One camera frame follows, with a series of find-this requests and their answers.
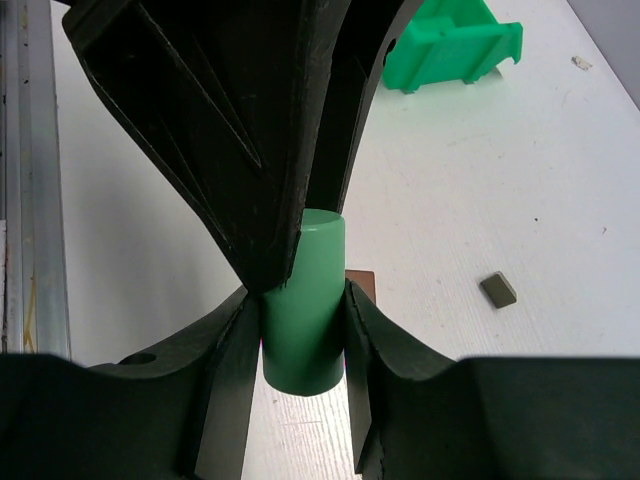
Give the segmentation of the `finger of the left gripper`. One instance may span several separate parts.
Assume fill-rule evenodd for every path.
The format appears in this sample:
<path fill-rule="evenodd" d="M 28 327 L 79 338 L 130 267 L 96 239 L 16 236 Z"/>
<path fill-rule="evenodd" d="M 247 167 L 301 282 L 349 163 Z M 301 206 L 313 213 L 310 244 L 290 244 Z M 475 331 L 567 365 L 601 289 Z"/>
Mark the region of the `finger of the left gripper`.
<path fill-rule="evenodd" d="M 345 1 L 74 1 L 94 91 L 251 292 L 290 275 Z"/>
<path fill-rule="evenodd" d="M 332 56 L 307 206 L 343 210 L 356 153 L 387 55 L 420 0 L 352 1 Z"/>

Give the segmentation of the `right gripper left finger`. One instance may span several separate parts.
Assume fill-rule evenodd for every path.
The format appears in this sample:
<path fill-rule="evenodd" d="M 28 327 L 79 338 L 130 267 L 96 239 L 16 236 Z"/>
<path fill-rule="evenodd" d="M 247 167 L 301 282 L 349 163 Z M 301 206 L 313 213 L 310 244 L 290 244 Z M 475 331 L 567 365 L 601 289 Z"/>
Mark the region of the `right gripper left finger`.
<path fill-rule="evenodd" d="M 259 350 L 259 303 L 213 312 L 119 363 L 1 358 L 5 479 L 238 479 Z"/>

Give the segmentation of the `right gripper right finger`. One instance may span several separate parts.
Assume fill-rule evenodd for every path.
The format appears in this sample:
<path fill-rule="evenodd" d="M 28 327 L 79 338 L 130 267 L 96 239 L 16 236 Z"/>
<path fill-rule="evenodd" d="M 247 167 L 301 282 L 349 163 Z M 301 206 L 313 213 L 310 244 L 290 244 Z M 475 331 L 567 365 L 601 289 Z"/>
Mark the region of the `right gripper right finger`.
<path fill-rule="evenodd" d="M 365 479 L 635 479 L 635 358 L 451 360 L 355 283 L 342 320 L 355 471 Z"/>

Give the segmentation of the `green plastic bin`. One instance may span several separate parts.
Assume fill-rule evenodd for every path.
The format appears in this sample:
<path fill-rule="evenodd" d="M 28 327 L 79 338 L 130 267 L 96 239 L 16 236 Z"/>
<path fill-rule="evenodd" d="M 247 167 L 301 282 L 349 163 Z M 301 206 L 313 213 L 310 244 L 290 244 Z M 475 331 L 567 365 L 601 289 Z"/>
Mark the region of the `green plastic bin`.
<path fill-rule="evenodd" d="M 386 56 L 382 81 L 411 93 L 427 84 L 472 84 L 522 55 L 523 26 L 500 23 L 483 0 L 425 1 Z"/>

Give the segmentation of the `green cylinder block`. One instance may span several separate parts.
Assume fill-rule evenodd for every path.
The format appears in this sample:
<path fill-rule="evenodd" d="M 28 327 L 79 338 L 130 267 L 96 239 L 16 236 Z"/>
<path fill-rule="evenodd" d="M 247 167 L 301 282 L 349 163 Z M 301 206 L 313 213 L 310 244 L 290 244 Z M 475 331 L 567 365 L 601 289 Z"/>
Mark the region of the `green cylinder block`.
<path fill-rule="evenodd" d="M 314 396 L 344 372 L 337 311 L 345 288 L 345 220 L 307 209 L 291 276 L 263 296 L 263 374 L 276 390 Z"/>

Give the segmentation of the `small brown cube block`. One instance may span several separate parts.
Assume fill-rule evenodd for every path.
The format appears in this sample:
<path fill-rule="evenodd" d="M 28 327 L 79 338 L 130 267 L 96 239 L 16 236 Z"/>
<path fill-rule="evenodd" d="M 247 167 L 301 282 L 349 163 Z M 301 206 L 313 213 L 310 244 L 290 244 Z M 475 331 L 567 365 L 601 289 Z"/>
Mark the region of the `small brown cube block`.
<path fill-rule="evenodd" d="M 373 303 L 376 303 L 376 282 L 373 271 L 346 270 L 345 276 L 350 281 L 356 283 Z"/>

